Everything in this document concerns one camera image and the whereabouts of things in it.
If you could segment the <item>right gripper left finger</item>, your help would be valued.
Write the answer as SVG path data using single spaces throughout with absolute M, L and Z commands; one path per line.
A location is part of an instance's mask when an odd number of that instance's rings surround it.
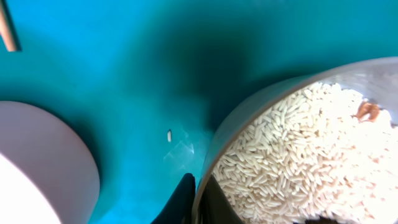
M 186 173 L 151 224 L 191 224 L 195 187 L 194 176 Z

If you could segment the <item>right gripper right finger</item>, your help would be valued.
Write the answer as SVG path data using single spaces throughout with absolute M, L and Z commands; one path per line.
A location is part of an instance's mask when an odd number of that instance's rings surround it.
M 213 175 L 204 188 L 198 214 L 200 224 L 243 224 Z

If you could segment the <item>pile of white rice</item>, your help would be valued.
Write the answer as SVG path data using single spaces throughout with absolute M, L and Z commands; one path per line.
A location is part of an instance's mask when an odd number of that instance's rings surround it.
M 273 105 L 233 141 L 213 176 L 244 223 L 397 221 L 397 125 L 367 100 L 316 82 Z

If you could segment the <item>brown food scrap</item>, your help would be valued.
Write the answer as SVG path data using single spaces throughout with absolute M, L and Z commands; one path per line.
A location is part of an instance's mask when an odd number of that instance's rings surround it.
M 380 107 L 377 104 L 364 101 L 358 108 L 358 112 L 356 113 L 355 117 L 357 117 L 360 122 L 375 122 L 379 114 Z

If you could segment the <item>grey bowl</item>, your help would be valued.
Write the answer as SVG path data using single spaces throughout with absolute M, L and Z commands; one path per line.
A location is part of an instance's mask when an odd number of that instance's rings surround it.
M 207 150 L 192 205 L 191 221 L 199 223 L 199 204 L 211 172 L 220 157 L 251 122 L 293 92 L 314 82 L 339 83 L 389 110 L 397 121 L 397 57 L 384 57 L 340 66 L 318 74 L 290 78 L 267 86 L 242 101 L 220 124 Z

